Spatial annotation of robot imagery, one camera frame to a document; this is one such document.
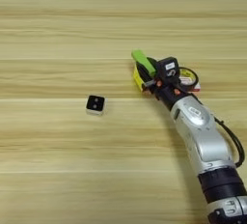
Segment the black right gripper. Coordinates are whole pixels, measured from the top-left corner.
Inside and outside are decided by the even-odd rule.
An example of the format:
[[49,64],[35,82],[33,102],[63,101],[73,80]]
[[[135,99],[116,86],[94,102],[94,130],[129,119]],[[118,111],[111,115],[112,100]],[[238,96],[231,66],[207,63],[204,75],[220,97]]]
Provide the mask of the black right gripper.
[[[152,57],[148,57],[148,70],[157,70],[157,61]],[[158,100],[171,110],[176,102],[182,98],[189,97],[190,94],[184,91],[180,86],[180,80],[177,76],[166,77],[164,80],[161,78],[153,78],[148,70],[140,63],[136,64],[138,72],[138,81],[143,83],[145,91],[151,92]]]

